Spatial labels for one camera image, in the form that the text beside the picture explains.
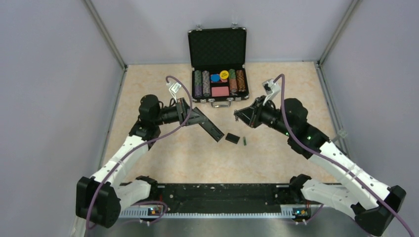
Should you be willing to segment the yellow big blind button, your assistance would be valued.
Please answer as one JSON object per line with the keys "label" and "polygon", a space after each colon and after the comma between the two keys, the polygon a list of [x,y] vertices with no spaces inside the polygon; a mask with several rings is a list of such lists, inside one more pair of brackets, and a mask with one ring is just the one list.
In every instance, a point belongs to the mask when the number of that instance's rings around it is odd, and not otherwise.
{"label": "yellow big blind button", "polygon": [[223,70],[219,74],[221,80],[227,80],[229,78],[229,72],[227,70]]}

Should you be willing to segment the black remote control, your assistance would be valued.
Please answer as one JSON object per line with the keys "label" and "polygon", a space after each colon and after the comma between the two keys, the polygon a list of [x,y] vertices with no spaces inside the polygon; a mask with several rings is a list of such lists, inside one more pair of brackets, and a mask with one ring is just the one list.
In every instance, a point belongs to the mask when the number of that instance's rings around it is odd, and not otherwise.
{"label": "black remote control", "polygon": [[200,127],[216,142],[224,137],[224,133],[207,116],[199,115],[198,121]]}

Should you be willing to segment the red playing card deck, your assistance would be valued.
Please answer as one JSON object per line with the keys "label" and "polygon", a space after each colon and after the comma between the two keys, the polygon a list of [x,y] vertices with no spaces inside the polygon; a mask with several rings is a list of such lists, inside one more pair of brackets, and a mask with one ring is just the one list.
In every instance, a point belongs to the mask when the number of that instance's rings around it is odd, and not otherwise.
{"label": "red playing card deck", "polygon": [[213,87],[211,89],[211,95],[212,97],[225,97],[225,96],[229,96],[230,91],[229,91],[229,87],[227,86],[218,86],[218,87]]}

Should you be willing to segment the black poker chip case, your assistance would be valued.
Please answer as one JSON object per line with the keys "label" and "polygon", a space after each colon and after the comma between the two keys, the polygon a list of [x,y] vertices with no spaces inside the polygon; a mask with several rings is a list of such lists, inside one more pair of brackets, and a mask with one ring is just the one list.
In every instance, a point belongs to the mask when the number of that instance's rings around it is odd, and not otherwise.
{"label": "black poker chip case", "polygon": [[[246,43],[247,30],[245,27],[194,29],[187,33],[190,61],[192,67],[192,100],[196,103],[214,103],[243,101],[250,97],[249,83],[246,72]],[[194,72],[199,70],[209,71],[212,74],[220,74],[229,69],[243,70],[245,77],[245,92],[231,93],[225,97],[212,97],[211,89],[218,86],[229,87],[229,78],[217,83],[210,81],[210,97],[195,97]]]}

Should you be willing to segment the orange black chip stack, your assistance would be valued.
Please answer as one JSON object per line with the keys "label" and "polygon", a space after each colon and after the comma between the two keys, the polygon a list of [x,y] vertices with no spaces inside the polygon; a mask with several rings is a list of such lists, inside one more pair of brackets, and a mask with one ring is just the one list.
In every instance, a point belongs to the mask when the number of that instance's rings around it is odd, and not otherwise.
{"label": "orange black chip stack", "polygon": [[237,70],[236,71],[236,78],[237,78],[238,91],[239,92],[245,92],[246,84],[245,84],[244,71],[243,70]]}

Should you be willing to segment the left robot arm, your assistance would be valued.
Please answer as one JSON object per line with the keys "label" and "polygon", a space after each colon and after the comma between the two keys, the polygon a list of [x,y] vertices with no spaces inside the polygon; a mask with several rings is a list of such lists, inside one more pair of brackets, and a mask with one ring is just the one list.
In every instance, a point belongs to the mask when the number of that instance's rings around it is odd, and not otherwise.
{"label": "left robot arm", "polygon": [[153,204],[158,199],[157,181],[146,176],[123,183],[141,156],[163,138],[160,126],[178,122],[180,127],[198,124],[212,131],[210,120],[197,108],[190,108],[184,98],[172,106],[161,106],[156,95],[140,100],[139,116],[124,143],[108,162],[91,177],[77,183],[76,216],[87,222],[110,228],[121,211],[144,201]]}

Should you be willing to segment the green red chip stack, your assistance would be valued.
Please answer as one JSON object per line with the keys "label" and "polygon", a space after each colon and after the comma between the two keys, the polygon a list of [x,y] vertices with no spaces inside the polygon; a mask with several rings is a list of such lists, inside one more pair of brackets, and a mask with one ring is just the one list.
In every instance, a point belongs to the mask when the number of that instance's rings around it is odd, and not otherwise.
{"label": "green red chip stack", "polygon": [[231,93],[236,93],[238,91],[237,87],[237,78],[236,71],[234,69],[229,69],[229,89]]}

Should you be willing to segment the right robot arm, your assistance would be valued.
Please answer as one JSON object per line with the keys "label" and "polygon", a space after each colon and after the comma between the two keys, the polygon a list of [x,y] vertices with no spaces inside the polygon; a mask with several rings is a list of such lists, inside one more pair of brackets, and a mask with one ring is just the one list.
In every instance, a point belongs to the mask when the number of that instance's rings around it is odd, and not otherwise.
{"label": "right robot arm", "polygon": [[382,236],[400,210],[406,191],[375,179],[350,160],[325,133],[308,123],[308,110],[298,99],[285,99],[284,110],[264,99],[256,98],[234,116],[251,128],[264,124],[286,135],[292,150],[324,168],[343,186],[326,185],[300,174],[290,180],[291,200],[325,204],[349,216],[367,233]]}

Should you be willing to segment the black battery cover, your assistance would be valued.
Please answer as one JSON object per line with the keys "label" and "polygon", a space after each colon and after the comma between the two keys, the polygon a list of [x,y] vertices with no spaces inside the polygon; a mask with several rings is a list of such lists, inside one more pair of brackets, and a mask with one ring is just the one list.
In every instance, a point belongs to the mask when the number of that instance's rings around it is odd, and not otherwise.
{"label": "black battery cover", "polygon": [[227,133],[225,140],[234,144],[238,144],[238,142],[240,141],[240,137],[232,133]]}

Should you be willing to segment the blue dealer button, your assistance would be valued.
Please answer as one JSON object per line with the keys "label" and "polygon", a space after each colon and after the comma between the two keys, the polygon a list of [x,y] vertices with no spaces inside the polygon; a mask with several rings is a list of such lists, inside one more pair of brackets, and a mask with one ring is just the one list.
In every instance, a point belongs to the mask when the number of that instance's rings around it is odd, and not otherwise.
{"label": "blue dealer button", "polygon": [[210,76],[210,80],[212,83],[217,83],[220,81],[220,75],[219,74],[212,74]]}

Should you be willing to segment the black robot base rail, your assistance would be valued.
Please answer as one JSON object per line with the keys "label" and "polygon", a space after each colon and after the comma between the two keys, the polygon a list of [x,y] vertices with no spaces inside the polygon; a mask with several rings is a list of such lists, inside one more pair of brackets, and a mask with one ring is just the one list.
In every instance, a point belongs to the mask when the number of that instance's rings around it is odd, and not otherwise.
{"label": "black robot base rail", "polygon": [[284,218],[308,219],[320,204],[307,201],[287,184],[159,184],[149,204],[131,206],[120,218]]}

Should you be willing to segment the purple green chip stack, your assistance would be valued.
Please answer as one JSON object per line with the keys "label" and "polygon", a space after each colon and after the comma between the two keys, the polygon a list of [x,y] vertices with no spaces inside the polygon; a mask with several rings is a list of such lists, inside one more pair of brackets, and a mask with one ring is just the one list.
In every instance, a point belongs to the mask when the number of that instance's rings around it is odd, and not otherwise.
{"label": "purple green chip stack", "polygon": [[195,91],[195,97],[199,98],[203,95],[203,78],[202,78],[202,72],[199,70],[196,70],[194,72],[194,91]]}

